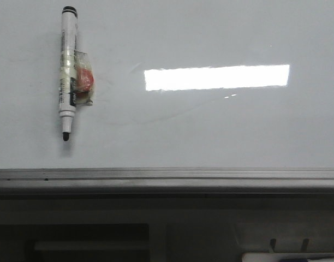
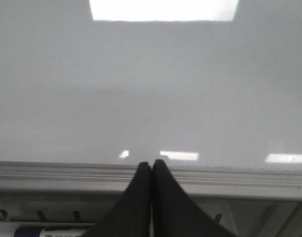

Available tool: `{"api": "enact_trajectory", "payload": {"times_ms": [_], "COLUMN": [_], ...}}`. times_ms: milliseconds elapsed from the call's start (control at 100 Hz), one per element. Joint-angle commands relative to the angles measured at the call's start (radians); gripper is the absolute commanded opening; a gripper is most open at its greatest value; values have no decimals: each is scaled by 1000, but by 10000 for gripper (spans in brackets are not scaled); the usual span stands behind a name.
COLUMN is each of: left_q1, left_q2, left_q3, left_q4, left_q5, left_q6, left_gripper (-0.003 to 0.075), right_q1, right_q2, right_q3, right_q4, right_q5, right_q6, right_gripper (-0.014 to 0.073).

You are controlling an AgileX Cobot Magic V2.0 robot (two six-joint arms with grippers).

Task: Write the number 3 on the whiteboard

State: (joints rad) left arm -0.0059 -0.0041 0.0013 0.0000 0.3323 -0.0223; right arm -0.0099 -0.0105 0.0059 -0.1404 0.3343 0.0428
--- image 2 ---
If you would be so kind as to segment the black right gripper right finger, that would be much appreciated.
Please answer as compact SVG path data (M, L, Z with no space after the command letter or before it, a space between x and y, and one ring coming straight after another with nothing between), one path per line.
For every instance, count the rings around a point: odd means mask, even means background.
M233 237L185 193L166 163L152 167L152 214L155 237Z

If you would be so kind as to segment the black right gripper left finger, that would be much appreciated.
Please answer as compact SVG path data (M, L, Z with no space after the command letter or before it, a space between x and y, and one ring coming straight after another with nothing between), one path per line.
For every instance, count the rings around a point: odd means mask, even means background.
M84 237L148 237L151 223L151 168L138 164L136 172L112 209Z

